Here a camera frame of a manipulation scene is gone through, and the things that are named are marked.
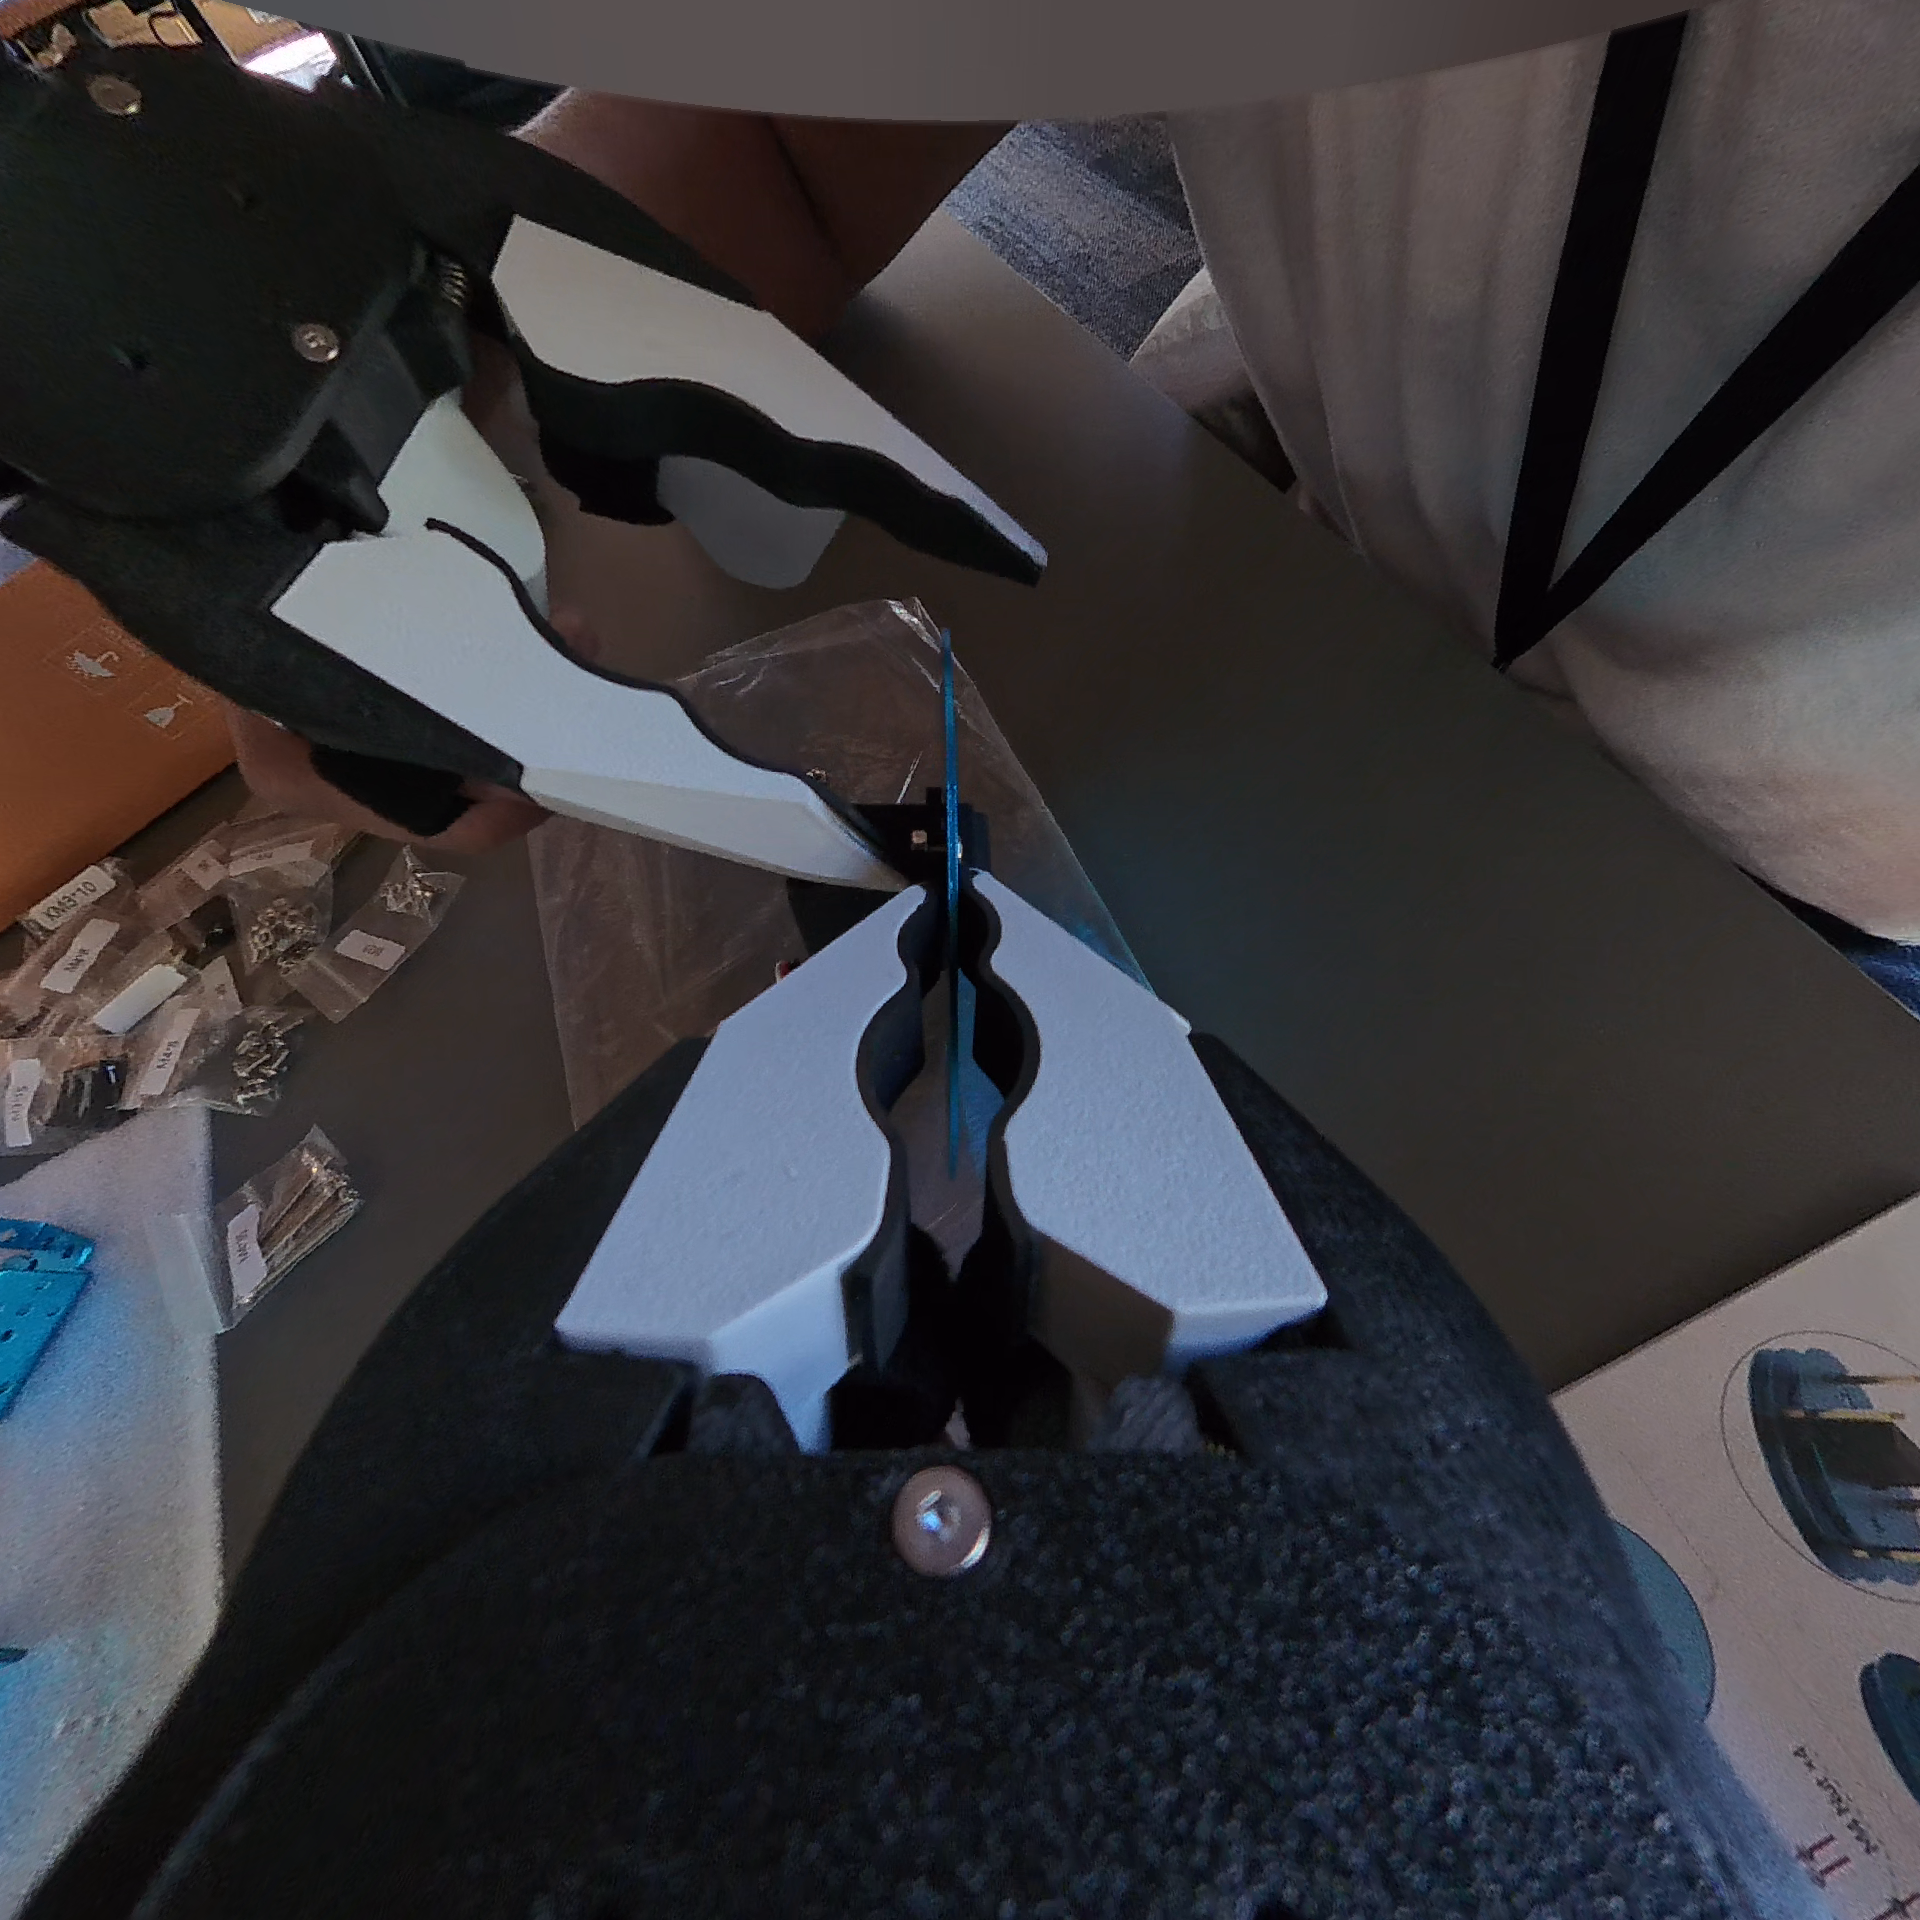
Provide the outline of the black servo motor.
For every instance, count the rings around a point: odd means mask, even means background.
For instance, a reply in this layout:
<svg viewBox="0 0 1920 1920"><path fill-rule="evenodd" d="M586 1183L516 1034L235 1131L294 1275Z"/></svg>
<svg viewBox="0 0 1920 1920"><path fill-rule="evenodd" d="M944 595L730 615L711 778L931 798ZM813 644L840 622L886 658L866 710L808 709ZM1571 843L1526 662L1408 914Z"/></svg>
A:
<svg viewBox="0 0 1920 1920"><path fill-rule="evenodd" d="M946 892L946 792L932 784L918 803L874 803L852 804L855 821L864 824L902 879L925 886L932 895ZM956 804L958 824L958 870L966 877L971 872L991 870L991 831L987 815L959 799Z"/></svg>

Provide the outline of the white foam sheet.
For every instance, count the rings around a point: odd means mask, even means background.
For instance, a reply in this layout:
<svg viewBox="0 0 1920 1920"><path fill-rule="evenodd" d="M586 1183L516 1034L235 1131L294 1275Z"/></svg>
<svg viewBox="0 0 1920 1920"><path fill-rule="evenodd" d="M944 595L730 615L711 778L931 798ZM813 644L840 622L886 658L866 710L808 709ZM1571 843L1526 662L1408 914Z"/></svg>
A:
<svg viewBox="0 0 1920 1920"><path fill-rule="evenodd" d="M104 1643L170 1690L219 1613L208 1120L157 1111L23 1168L4 1214L93 1242L3 1427L4 1643Z"/></svg>

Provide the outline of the clear plastic bag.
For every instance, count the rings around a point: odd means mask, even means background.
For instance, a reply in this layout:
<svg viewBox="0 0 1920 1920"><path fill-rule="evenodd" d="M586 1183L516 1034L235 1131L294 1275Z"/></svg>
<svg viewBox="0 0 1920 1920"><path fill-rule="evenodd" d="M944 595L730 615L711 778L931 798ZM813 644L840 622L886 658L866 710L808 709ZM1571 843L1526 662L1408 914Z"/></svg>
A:
<svg viewBox="0 0 1920 1920"><path fill-rule="evenodd" d="M944 770L939 670L923 606L871 600L727 646L678 690L740 752L820 772L851 803L912 803ZM989 823L994 876L1142 975L968 674L956 686L962 798ZM807 950L767 870L566 819L533 834L531 859L578 1125Z"/></svg>

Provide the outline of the white instruction sheet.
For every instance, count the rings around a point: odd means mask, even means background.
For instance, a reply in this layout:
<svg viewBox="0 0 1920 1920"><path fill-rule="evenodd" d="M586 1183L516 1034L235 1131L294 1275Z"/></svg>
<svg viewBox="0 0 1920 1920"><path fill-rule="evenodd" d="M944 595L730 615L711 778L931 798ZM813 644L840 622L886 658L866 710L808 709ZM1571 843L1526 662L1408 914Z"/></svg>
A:
<svg viewBox="0 0 1920 1920"><path fill-rule="evenodd" d="M1917 1200L1555 1396L1828 1916L1917 1916Z"/></svg>

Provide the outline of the blue metal U bracket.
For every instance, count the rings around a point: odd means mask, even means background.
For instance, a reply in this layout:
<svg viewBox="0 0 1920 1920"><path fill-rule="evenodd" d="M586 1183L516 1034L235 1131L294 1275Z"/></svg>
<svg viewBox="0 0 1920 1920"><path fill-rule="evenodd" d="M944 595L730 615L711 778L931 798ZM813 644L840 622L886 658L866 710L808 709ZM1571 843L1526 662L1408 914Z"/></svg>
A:
<svg viewBox="0 0 1920 1920"><path fill-rule="evenodd" d="M91 1259L85 1235L3 1219L3 1418L77 1302Z"/></svg>

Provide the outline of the blue round metal plate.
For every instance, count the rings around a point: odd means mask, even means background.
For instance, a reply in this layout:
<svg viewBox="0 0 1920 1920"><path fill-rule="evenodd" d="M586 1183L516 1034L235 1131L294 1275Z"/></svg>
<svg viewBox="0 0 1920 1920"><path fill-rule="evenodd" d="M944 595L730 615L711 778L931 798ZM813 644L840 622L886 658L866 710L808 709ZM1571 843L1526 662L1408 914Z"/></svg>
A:
<svg viewBox="0 0 1920 1920"><path fill-rule="evenodd" d="M939 631L942 661L942 725L944 725L944 987L946 987L946 1044L944 1044L944 1114L946 1114L946 1172L958 1176L964 1141L962 1095L962 968L958 957L958 911L964 876L964 828L958 779L958 686L952 635Z"/></svg>

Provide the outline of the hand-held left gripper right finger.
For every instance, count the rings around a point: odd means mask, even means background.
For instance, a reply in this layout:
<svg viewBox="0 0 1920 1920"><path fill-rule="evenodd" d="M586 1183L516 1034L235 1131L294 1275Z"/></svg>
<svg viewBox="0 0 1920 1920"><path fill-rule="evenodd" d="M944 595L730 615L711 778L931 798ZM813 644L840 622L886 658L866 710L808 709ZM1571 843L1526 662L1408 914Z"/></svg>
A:
<svg viewBox="0 0 1920 1920"><path fill-rule="evenodd" d="M1037 1259L1029 1333L1087 1378L1170 1375L1315 1319L1327 1290L1189 1021L998 879L981 1014L1010 1005L1019 1077L994 1198Z"/></svg>

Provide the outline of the pile of clear hardware bags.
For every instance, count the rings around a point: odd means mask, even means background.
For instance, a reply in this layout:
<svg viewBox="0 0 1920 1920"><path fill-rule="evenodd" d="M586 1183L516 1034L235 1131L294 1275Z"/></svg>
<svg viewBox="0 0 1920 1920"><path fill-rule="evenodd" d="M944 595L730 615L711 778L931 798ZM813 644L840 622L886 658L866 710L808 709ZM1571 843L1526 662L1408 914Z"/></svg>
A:
<svg viewBox="0 0 1920 1920"><path fill-rule="evenodd" d="M274 1114L306 1028L364 1007L463 888L402 846L343 911L354 846L252 803L148 879L98 859L29 904L3 987L4 1156L44 1158L143 1114Z"/></svg>

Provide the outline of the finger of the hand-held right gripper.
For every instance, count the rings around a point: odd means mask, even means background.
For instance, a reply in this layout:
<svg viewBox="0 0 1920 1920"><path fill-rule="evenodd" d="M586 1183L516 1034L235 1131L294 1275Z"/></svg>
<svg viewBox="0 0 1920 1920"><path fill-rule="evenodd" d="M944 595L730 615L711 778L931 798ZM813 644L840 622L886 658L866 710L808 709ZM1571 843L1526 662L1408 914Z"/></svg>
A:
<svg viewBox="0 0 1920 1920"><path fill-rule="evenodd" d="M534 416L606 475L587 511L682 522L724 572L797 586L845 516L1024 586L1046 549L755 303L516 216L491 286Z"/></svg>
<svg viewBox="0 0 1920 1920"><path fill-rule="evenodd" d="M808 781L734 756L675 692L570 661L511 566L456 527L326 543L274 615L506 752L549 811L794 879L902 886Z"/></svg>

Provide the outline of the dark grey desk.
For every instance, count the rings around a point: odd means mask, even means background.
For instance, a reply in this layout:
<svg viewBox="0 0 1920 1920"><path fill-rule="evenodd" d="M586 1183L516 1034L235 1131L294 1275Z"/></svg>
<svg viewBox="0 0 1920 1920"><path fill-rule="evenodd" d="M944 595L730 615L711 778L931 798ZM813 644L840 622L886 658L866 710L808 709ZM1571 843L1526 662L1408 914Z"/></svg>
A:
<svg viewBox="0 0 1920 1920"><path fill-rule="evenodd" d="M1045 542L1045 581L852 522L800 591L755 591L543 485L606 661L675 677L917 595L1149 982L1550 1387L1916 1194L1916 1019L959 223L828 351Z"/></svg>

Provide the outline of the orange cardboard box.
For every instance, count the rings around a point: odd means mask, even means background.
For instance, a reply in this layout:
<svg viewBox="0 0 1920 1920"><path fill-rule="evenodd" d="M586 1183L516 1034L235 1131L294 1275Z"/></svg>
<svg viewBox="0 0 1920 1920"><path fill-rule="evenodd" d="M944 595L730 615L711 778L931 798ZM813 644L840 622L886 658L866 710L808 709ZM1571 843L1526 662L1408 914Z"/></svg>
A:
<svg viewBox="0 0 1920 1920"><path fill-rule="evenodd" d="M4 549L3 917L18 919L232 763L219 701L60 570Z"/></svg>

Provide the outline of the person's right hand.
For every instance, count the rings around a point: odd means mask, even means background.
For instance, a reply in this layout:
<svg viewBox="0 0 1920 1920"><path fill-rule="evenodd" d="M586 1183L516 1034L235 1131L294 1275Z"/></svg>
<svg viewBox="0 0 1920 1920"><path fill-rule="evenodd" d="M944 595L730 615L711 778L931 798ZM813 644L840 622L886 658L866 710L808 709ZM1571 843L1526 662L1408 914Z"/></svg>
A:
<svg viewBox="0 0 1920 1920"><path fill-rule="evenodd" d="M466 784L466 811L440 834L399 828L358 806L331 786L314 766L310 744L274 720L224 703L235 766L248 792L288 814L335 823L388 840L415 840L445 855L482 855L506 847L543 823L543 811L527 798L501 786Z"/></svg>

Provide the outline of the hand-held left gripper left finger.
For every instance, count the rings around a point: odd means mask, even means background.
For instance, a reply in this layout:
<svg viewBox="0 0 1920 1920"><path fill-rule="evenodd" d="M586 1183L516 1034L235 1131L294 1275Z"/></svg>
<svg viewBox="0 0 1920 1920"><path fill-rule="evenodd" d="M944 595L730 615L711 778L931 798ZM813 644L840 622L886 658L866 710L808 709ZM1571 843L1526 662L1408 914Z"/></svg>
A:
<svg viewBox="0 0 1920 1920"><path fill-rule="evenodd" d="M829 1394L906 1331L906 1150L923 1068L918 885L722 1021L563 1306L586 1352L755 1375L804 1452Z"/></svg>

